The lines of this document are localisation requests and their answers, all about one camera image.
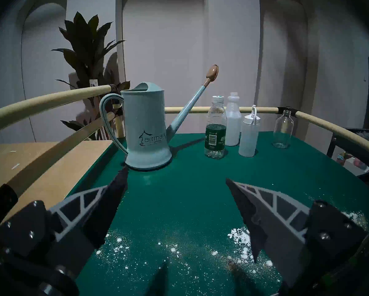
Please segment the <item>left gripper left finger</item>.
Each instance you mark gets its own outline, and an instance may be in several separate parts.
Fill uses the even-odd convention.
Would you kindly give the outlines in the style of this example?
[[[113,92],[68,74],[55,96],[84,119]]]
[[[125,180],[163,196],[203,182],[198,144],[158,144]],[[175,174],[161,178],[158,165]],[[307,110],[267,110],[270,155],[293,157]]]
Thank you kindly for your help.
[[[36,200],[0,225],[0,248],[43,268],[79,274],[106,234],[127,190],[128,167],[106,186],[70,195],[50,209]]]

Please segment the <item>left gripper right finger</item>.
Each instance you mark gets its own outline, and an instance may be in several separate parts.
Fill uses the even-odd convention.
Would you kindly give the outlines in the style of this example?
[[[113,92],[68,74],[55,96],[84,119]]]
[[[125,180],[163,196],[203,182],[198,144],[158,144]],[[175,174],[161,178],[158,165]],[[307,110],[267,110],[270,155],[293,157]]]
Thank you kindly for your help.
[[[254,261],[264,251],[287,286],[314,286],[348,260],[366,231],[324,200],[311,208],[281,193],[226,179],[249,231]]]

